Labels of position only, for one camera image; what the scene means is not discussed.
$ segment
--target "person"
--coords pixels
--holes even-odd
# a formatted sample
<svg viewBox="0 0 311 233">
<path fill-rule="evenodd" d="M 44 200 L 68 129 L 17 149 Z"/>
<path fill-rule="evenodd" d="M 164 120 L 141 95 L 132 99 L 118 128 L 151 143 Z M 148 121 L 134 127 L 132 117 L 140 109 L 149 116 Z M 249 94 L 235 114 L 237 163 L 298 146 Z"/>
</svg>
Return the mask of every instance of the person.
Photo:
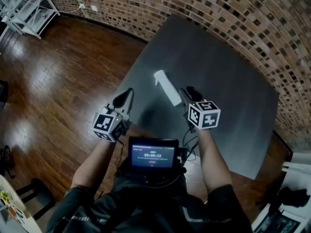
<svg viewBox="0 0 311 233">
<path fill-rule="evenodd" d="M 112 191 L 94 201 L 115 147 L 102 140 L 75 172 L 46 232 L 252 232 L 210 131 L 197 131 L 207 204 L 187 193 L 184 175 L 151 189 L 122 175 L 124 170 Z"/>
</svg>

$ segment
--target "desk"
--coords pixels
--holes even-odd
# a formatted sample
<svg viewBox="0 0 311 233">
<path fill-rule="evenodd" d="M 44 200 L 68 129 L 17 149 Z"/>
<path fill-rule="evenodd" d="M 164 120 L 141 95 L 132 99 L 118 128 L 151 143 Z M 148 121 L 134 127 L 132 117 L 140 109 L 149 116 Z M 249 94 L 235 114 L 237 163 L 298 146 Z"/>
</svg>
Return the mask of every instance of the desk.
<svg viewBox="0 0 311 233">
<path fill-rule="evenodd" d="M 196 88 L 221 111 L 211 133 L 229 169 L 255 179 L 268 150 L 278 94 L 225 43 L 171 15 L 145 47 L 118 91 L 134 89 L 130 121 L 161 138 L 182 141 L 184 110 L 173 107 L 153 74 L 164 70 L 178 90 Z"/>
<path fill-rule="evenodd" d="M 25 206 L 25 204 L 23 203 L 23 201 L 21 200 L 21 198 L 17 195 L 16 191 L 14 190 L 14 188 L 10 185 L 10 183 L 2 176 L 0 175 L 0 185 L 2 186 L 2 189 L 7 192 L 8 194 L 10 194 L 10 196 L 12 197 L 12 200 L 14 202 L 18 202 L 19 204 L 21 204 L 22 206 Z M 36 220 L 30 215 L 29 218 L 23 218 L 24 224 L 22 224 L 22 227 L 29 233 L 42 233 L 42 231 L 40 230 L 39 226 L 37 225 Z"/>
</svg>

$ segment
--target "white shelving unit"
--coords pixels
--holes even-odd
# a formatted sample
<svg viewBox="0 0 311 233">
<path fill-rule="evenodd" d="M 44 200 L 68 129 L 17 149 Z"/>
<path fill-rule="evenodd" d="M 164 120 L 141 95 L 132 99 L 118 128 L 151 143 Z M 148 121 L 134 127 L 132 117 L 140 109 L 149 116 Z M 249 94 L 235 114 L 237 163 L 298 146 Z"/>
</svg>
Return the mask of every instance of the white shelving unit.
<svg viewBox="0 0 311 233">
<path fill-rule="evenodd" d="M 28 33 L 41 39 L 41 33 L 50 21 L 60 15 L 51 0 L 0 0 L 2 22 L 20 34 Z"/>
</svg>

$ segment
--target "gray tabletop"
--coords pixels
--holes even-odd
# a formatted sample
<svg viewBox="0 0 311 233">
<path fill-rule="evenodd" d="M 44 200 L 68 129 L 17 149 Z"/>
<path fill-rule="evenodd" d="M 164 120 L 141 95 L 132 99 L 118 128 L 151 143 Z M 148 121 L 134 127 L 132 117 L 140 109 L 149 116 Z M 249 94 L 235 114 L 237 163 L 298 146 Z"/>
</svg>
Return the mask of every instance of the gray tabletop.
<svg viewBox="0 0 311 233">
<path fill-rule="evenodd" d="M 211 132 L 220 152 L 231 171 L 255 179 L 274 128 L 277 92 L 225 43 L 170 16 L 119 90 L 131 87 L 135 91 L 131 122 L 157 137 L 179 139 L 180 144 L 188 129 L 184 110 L 173 107 L 162 87 L 155 86 L 153 74 L 161 69 L 177 90 L 193 86 L 217 102 L 221 116 Z"/>
</svg>

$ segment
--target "brick wall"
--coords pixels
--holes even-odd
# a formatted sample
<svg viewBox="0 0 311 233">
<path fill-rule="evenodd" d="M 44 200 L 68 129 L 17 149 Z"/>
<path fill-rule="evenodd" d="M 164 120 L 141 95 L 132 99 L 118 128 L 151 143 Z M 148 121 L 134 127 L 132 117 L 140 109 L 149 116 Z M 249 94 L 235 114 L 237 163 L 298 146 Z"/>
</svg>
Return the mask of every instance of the brick wall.
<svg viewBox="0 0 311 233">
<path fill-rule="evenodd" d="M 276 131 L 311 150 L 311 0 L 53 0 L 62 11 L 150 40 L 177 14 L 228 43 L 280 94 Z M 91 10 L 98 7 L 98 12 Z"/>
</svg>

